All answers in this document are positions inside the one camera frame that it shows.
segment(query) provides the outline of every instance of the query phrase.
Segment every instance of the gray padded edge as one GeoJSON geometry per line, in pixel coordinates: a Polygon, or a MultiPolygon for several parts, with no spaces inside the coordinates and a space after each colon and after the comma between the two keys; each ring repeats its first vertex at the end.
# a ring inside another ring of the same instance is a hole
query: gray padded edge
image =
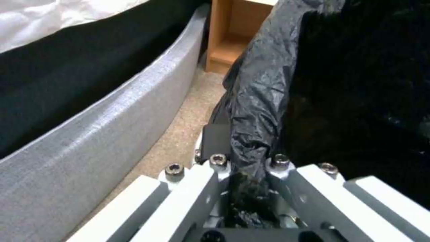
{"type": "Polygon", "coordinates": [[[105,98],[0,161],[0,241],[58,241],[127,175],[180,108],[209,6],[105,98]]]}

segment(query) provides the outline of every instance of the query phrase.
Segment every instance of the carpet floor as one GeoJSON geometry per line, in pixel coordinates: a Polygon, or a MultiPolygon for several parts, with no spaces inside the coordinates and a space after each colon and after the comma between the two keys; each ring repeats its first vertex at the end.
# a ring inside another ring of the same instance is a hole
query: carpet floor
{"type": "Polygon", "coordinates": [[[212,110],[225,92],[222,80],[223,75],[205,72],[203,63],[198,65],[187,97],[169,128],[118,186],[70,235],[103,209],[138,176],[157,178],[158,174],[170,163],[180,163],[190,168],[194,155],[194,144],[203,126],[207,124],[212,110]]]}

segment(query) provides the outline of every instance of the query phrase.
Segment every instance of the white fabric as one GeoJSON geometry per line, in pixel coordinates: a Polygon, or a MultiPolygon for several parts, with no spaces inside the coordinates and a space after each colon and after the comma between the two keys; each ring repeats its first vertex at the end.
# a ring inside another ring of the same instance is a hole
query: white fabric
{"type": "Polygon", "coordinates": [[[0,53],[149,0],[0,0],[0,53]]]}

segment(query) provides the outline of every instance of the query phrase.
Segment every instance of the black garbage bag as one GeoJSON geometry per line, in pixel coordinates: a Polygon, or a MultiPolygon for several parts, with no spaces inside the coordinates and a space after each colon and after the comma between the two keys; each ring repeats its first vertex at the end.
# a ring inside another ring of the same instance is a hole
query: black garbage bag
{"type": "Polygon", "coordinates": [[[426,0],[280,0],[212,115],[231,124],[233,207],[270,206],[264,161],[277,152],[375,174],[429,207],[429,18],[426,0]]]}

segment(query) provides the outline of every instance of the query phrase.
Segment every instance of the wooden cabinet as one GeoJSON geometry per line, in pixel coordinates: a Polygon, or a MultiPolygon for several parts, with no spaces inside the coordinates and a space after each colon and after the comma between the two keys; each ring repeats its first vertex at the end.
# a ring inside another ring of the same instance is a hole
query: wooden cabinet
{"type": "Polygon", "coordinates": [[[212,0],[206,71],[227,73],[277,0],[212,0]]]}

